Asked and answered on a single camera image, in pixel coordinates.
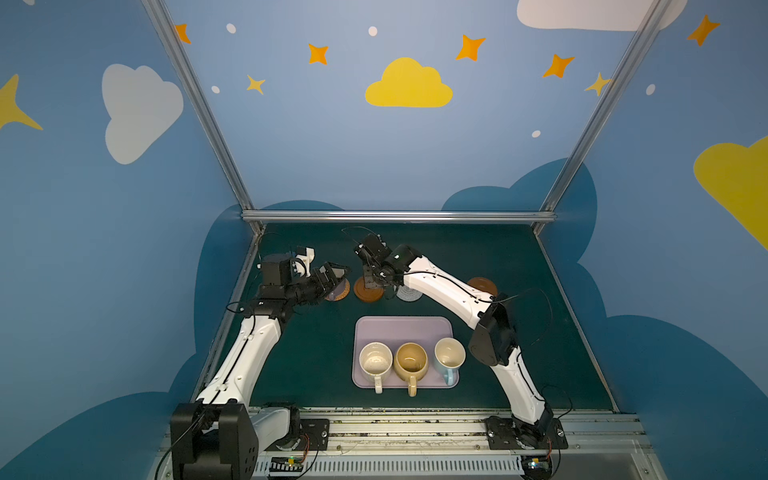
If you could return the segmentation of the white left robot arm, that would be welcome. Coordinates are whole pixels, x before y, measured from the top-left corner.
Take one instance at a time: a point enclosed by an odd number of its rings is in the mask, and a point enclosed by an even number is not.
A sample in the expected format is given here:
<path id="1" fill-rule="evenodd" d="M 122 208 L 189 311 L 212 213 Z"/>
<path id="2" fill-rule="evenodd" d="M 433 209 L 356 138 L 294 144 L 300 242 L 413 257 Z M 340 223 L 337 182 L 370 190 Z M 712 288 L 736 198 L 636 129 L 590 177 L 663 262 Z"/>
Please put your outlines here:
<path id="1" fill-rule="evenodd" d="M 296 408 L 272 406 L 256 416 L 248 412 L 258 377 L 295 308 L 324 300 L 349 272 L 327 262 L 297 274 L 294 263 L 263 262 L 262 283 L 242 309 L 237 340 L 196 400 L 175 409 L 171 446 L 160 461 L 170 466 L 173 478 L 249 479 L 265 448 L 308 443 Z"/>

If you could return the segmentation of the aluminium frame post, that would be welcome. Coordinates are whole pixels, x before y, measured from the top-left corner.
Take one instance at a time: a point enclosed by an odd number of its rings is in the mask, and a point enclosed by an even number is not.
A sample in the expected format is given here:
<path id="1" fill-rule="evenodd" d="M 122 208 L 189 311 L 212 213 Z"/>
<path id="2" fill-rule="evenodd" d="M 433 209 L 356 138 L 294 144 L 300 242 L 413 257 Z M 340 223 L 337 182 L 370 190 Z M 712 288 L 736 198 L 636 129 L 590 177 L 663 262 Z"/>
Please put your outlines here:
<path id="1" fill-rule="evenodd" d="M 175 30 L 175 25 L 172 22 L 165 2 L 160 0 L 142 0 L 141 3 L 180 79 L 183 90 L 240 205 L 242 214 L 244 215 L 246 212 L 254 210 L 254 205 L 246 185 L 223 133 L 214 118 L 194 68 L 184 50 L 183 42 Z M 249 224 L 254 235 L 256 237 L 261 236 L 264 230 L 261 222 L 258 220 L 246 220 L 243 215 L 243 221 Z"/>
<path id="2" fill-rule="evenodd" d="M 644 60 L 658 33 L 662 30 L 662 20 L 671 5 L 672 1 L 670 0 L 655 0 L 650 3 L 645 16 L 613 72 L 612 81 L 600 96 L 574 149 L 568 156 L 540 207 L 539 213 L 543 217 L 540 221 L 533 224 L 533 233 L 536 236 L 542 233 L 547 223 L 555 220 L 557 206 L 606 125 L 614 108 L 619 103 L 634 73 Z"/>

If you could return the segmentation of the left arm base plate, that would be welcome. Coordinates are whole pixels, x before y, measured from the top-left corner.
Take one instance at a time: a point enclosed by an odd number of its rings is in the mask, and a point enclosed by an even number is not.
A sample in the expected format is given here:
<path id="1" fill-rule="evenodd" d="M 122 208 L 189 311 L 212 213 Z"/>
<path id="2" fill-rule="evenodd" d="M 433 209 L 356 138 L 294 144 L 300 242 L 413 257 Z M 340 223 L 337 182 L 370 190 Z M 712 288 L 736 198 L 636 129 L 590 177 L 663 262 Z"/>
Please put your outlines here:
<path id="1" fill-rule="evenodd" d="M 300 419 L 296 434 L 290 434 L 287 440 L 276 441 L 267 451 L 326 451 L 330 437 L 329 429 L 328 419 Z"/>

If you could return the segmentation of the grey woven coaster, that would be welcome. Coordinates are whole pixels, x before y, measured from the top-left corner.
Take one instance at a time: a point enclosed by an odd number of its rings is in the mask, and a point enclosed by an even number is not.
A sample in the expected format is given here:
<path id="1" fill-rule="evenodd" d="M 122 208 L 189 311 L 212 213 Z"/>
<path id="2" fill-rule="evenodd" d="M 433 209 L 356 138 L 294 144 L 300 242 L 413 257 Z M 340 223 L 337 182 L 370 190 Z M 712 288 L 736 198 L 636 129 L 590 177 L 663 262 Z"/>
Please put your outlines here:
<path id="1" fill-rule="evenodd" d="M 398 299 L 408 303 L 415 302 L 422 296 L 423 294 L 420 291 L 406 286 L 399 287 L 396 292 L 396 297 Z"/>

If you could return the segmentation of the right aluminium frame post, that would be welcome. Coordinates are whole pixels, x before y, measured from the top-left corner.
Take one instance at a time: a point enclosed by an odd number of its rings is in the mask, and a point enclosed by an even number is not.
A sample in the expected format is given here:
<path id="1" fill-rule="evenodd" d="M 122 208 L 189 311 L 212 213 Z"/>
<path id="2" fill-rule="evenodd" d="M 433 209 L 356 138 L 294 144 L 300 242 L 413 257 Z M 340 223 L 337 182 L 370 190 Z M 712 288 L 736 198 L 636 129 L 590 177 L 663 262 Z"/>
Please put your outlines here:
<path id="1" fill-rule="evenodd" d="M 619 103 L 634 73 L 644 60 L 658 33 L 662 30 L 662 20 L 671 5 L 672 1 L 670 0 L 655 0 L 650 3 L 645 16 L 613 72 L 612 81 L 600 96 L 574 149 L 568 156 L 540 207 L 539 213 L 543 217 L 540 221 L 533 224 L 533 233 L 536 236 L 542 233 L 547 223 L 555 220 L 557 206 L 606 125 L 614 108 Z"/>

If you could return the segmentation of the circuit board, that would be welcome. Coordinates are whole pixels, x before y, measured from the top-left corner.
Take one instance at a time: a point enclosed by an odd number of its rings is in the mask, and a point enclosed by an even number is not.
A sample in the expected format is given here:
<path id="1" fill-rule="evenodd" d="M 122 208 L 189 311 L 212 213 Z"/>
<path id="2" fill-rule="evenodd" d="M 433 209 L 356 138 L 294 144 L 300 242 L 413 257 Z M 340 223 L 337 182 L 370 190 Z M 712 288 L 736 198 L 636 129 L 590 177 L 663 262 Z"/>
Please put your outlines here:
<path id="1" fill-rule="evenodd" d="M 524 480 L 550 480 L 553 473 L 552 461 L 544 457 L 522 457 L 521 467 Z"/>
<path id="2" fill-rule="evenodd" d="M 298 457 L 272 457 L 268 462 L 267 476 L 270 478 L 298 477 L 304 473 L 305 467 L 306 461 Z"/>

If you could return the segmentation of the light blue mug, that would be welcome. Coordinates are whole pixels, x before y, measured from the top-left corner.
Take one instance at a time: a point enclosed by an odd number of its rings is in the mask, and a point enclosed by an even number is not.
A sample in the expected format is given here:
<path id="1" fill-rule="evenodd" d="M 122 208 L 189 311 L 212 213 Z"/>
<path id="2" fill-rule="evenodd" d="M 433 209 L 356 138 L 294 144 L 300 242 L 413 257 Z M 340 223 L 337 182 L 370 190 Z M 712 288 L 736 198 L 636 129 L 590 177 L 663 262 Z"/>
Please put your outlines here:
<path id="1" fill-rule="evenodd" d="M 433 353 L 433 366 L 447 387 L 458 383 L 459 370 L 466 361 L 466 352 L 460 341 L 452 337 L 437 341 Z"/>

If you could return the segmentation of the left circuit board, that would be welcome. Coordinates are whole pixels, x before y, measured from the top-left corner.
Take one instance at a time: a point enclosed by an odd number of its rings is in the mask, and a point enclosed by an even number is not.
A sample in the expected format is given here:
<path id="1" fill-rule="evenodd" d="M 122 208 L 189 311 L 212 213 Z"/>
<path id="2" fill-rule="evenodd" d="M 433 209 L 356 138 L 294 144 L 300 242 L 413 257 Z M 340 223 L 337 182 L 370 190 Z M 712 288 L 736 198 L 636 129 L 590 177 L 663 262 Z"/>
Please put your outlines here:
<path id="1" fill-rule="evenodd" d="M 298 457 L 272 457 L 268 462 L 267 476 L 270 478 L 298 477 L 304 473 L 305 467 L 306 461 Z"/>

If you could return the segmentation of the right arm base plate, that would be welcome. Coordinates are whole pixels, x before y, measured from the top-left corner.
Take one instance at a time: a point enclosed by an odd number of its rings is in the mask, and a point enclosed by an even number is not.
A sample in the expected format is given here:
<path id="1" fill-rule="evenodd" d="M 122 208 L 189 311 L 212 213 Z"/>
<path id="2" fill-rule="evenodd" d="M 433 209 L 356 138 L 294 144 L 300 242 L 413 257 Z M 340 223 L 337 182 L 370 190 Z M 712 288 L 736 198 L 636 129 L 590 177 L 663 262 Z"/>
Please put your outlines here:
<path id="1" fill-rule="evenodd" d="M 566 450 L 569 444 L 559 419 L 535 425 L 516 418 L 490 416 L 484 420 L 491 450 Z"/>

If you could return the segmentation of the lilac serving tray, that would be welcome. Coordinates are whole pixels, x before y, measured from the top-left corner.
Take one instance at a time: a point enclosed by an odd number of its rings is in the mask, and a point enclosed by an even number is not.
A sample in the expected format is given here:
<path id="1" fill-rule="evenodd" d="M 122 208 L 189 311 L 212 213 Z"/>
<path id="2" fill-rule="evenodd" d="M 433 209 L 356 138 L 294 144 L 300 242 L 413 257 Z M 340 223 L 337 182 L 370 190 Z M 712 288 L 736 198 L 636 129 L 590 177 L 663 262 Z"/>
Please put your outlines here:
<path id="1" fill-rule="evenodd" d="M 451 323 L 437 316 L 365 316 L 356 322 L 352 381 L 382 393 L 458 385 L 466 353 Z"/>

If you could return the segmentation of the tan woven coaster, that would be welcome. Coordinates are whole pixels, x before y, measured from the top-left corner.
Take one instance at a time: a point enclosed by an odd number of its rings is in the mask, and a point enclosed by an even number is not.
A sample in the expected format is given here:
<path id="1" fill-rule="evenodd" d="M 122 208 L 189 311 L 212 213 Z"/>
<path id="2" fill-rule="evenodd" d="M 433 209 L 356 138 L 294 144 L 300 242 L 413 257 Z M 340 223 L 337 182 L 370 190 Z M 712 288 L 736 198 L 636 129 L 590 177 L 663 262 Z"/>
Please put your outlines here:
<path id="1" fill-rule="evenodd" d="M 349 295 L 349 292 L 350 283 L 348 279 L 345 279 L 326 295 L 325 299 L 330 302 L 338 302 L 346 298 Z"/>

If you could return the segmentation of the cream mug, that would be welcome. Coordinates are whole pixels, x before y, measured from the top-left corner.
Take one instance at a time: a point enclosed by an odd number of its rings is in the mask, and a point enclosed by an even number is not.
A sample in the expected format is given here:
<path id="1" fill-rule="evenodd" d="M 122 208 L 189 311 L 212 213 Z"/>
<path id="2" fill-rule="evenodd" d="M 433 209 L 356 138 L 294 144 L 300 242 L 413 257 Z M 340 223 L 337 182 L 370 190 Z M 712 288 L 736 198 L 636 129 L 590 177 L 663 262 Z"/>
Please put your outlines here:
<path id="1" fill-rule="evenodd" d="M 393 354 L 390 348 L 381 342 L 366 344 L 359 356 L 358 364 L 366 379 L 373 385 L 376 394 L 382 394 L 384 381 L 392 371 Z"/>

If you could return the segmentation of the right circuit board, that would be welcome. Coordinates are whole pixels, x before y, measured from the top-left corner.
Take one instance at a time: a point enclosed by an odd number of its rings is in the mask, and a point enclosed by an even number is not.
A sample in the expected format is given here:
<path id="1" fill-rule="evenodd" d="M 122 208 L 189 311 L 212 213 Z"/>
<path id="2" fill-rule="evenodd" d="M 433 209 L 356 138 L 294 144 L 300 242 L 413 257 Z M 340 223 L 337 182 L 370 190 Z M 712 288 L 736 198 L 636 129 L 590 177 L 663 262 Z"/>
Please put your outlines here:
<path id="1" fill-rule="evenodd" d="M 524 480 L 550 480 L 553 473 L 552 461 L 544 457 L 522 457 L 521 467 Z"/>

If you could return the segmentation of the left aluminium frame post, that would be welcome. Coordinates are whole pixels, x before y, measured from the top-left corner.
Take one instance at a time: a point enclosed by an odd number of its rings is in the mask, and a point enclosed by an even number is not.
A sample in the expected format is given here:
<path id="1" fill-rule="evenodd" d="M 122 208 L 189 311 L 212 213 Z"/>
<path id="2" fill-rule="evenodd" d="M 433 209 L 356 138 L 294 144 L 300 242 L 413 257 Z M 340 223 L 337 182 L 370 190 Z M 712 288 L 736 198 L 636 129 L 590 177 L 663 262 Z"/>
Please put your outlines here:
<path id="1" fill-rule="evenodd" d="M 246 185 L 223 133 L 214 118 L 194 68 L 184 50 L 183 42 L 175 30 L 175 25 L 172 22 L 165 2 L 160 0 L 142 0 L 141 3 L 180 79 L 183 90 L 240 205 L 242 214 L 244 215 L 246 212 L 254 210 L 254 205 Z M 243 221 L 249 224 L 254 235 L 256 237 L 261 236 L 264 230 L 261 222 L 258 220 L 246 220 L 243 215 Z"/>

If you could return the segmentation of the yellow mug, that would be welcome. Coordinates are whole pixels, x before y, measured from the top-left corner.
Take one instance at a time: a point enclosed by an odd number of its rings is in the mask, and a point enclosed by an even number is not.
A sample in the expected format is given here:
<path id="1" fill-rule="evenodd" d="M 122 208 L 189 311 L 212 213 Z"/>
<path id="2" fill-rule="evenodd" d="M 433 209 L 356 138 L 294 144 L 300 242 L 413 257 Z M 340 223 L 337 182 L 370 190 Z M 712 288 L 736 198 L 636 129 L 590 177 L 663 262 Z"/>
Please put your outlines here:
<path id="1" fill-rule="evenodd" d="M 419 382 L 429 369 L 426 350 L 414 342 L 404 343 L 395 353 L 393 366 L 397 376 L 405 383 L 408 395 L 415 397 Z"/>

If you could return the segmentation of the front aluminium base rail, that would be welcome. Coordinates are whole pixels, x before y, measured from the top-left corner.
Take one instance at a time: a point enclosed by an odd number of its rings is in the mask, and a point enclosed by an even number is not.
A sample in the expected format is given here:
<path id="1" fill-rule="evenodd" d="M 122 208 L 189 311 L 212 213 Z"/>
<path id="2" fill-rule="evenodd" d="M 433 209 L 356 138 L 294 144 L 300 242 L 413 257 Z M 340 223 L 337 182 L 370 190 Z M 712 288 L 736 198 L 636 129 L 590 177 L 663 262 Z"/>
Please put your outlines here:
<path id="1" fill-rule="evenodd" d="M 252 479 L 522 479 L 521 458 L 552 461 L 551 479 L 663 479 L 637 416 L 575 411 L 557 416 L 566 450 L 491 450 L 484 420 L 499 409 L 309 407 L 328 419 L 326 451 L 264 451 Z M 267 476 L 272 457 L 306 461 L 298 477 Z"/>

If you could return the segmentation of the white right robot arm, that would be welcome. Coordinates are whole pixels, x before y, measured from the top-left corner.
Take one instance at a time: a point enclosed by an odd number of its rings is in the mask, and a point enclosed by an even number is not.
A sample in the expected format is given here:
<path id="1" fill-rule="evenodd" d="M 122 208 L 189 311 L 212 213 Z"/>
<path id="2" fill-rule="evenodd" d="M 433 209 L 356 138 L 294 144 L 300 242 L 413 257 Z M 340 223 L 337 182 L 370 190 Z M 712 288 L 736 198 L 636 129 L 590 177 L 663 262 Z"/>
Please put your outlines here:
<path id="1" fill-rule="evenodd" d="M 555 441 L 557 420 L 524 363 L 506 299 L 469 286 L 408 245 L 391 249 L 375 234 L 358 243 L 354 251 L 367 268 L 365 279 L 384 288 L 415 290 L 453 312 L 473 330 L 468 350 L 499 380 L 521 443 L 541 448 Z"/>

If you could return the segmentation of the horizontal aluminium frame rail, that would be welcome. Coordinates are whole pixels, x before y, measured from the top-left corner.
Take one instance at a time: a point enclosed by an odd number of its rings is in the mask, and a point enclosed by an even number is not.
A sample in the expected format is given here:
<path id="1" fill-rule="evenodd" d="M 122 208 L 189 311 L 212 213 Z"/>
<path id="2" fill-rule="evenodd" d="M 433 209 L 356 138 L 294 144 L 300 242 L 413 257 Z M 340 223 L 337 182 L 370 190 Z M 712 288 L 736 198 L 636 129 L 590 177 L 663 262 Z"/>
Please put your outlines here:
<path id="1" fill-rule="evenodd" d="M 556 214 L 532 212 L 449 212 L 449 211 L 312 211 L 244 210 L 241 217 L 251 222 L 289 223 L 439 223 L 439 224 L 528 224 L 552 223 Z"/>

